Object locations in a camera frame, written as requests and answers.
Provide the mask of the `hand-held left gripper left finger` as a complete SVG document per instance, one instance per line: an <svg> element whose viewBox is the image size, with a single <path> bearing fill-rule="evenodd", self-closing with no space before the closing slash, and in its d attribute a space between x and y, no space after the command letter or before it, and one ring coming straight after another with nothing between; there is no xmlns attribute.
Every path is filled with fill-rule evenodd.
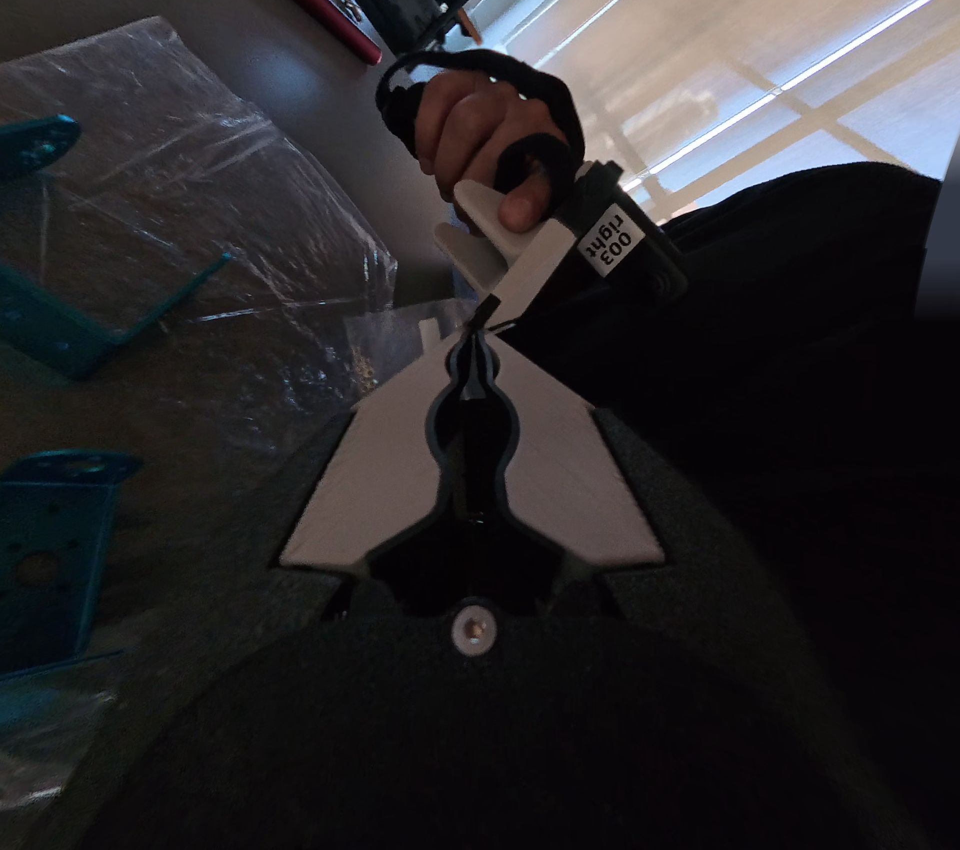
<svg viewBox="0 0 960 850"><path fill-rule="evenodd" d="M355 407L279 566L368 575L378 551L442 508L430 438L469 332L442 340Z"/></svg>

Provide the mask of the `small clear screw bag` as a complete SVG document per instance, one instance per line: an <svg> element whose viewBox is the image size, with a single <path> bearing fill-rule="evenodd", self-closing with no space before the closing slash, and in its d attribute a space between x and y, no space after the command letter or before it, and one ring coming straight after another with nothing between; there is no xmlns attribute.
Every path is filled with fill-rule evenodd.
<svg viewBox="0 0 960 850"><path fill-rule="evenodd" d="M356 397L352 413L397 412L424 423L438 398L460 396L450 365L475 300L449 298L344 320Z"/></svg>

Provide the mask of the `large clear plastic sheet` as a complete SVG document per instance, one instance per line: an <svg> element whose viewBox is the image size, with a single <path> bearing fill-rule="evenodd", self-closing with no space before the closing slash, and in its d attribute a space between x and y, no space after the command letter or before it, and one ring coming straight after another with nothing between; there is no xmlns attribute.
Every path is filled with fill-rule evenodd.
<svg viewBox="0 0 960 850"><path fill-rule="evenodd" d="M353 396L344 319L398 264L336 180L152 17L2 65L2 124L81 132L2 183L2 267L101 329L66 375L2 340L2 469L142 460L118 495L93 654L168 624L207 538Z"/></svg>

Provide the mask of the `window with roller blind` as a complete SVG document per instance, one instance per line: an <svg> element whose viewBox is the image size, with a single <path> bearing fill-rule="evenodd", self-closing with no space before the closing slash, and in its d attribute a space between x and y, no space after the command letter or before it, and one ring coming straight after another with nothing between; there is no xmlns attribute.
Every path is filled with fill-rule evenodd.
<svg viewBox="0 0 960 850"><path fill-rule="evenodd" d="M569 86L589 158L665 222L798 170L944 179L959 0L475 0L486 46Z"/></svg>

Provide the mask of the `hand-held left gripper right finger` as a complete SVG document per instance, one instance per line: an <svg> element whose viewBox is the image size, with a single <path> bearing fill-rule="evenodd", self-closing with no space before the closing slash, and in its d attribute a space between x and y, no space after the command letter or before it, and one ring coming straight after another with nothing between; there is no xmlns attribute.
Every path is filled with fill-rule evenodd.
<svg viewBox="0 0 960 850"><path fill-rule="evenodd" d="M504 473L510 513L582 563L615 570L666 561L664 549L600 435L594 406L498 337L495 385L518 437Z"/></svg>

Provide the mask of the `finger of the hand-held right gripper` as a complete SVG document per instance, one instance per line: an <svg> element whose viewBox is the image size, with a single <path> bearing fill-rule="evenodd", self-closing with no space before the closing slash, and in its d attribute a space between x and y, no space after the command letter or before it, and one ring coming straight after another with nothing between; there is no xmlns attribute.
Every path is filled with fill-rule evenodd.
<svg viewBox="0 0 960 850"><path fill-rule="evenodd" d="M507 268L478 307L479 329L519 319L576 243L574 232L563 223L540 223L522 234L494 224L487 237Z"/></svg>

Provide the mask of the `blue perforated servo bracket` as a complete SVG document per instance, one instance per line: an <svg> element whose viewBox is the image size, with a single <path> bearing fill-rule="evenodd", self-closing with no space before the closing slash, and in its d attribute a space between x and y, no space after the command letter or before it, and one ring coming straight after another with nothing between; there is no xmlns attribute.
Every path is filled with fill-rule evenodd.
<svg viewBox="0 0 960 850"><path fill-rule="evenodd" d="M116 500L142 467L124 453L55 450L1 478L1 677L83 660L100 598Z"/></svg>

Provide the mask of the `person's dark clothing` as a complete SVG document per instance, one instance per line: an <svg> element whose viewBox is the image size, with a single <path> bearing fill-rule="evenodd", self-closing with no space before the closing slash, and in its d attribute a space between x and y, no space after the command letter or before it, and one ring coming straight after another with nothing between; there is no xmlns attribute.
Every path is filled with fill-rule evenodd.
<svg viewBox="0 0 960 850"><path fill-rule="evenodd" d="M745 534L895 796L958 848L958 323L914 317L941 187L790 173L667 222L674 303L594 278L502 339Z"/></svg>

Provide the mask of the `person's right hand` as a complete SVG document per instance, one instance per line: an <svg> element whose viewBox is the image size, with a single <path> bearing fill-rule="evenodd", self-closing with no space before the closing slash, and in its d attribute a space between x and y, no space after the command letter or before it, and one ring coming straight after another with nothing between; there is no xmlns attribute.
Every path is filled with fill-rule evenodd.
<svg viewBox="0 0 960 850"><path fill-rule="evenodd" d="M507 81L475 71L446 71L423 90L414 126L420 169L434 178L440 197L470 233L476 224L454 196L463 180L493 187L502 152L531 135L569 143L545 102L524 97Z"/></svg>

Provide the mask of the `blue U-shaped metal bracket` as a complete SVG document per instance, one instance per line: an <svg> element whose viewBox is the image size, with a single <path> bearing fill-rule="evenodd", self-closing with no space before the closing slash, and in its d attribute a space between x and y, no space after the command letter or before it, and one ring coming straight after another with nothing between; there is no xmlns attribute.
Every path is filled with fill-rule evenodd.
<svg viewBox="0 0 960 850"><path fill-rule="evenodd" d="M3 183L41 172L73 148L82 134L74 119L54 114L1 128ZM128 331L102 327L16 268L1 265L2 341L72 381L89 378L117 350L159 324L233 259L223 254Z"/></svg>

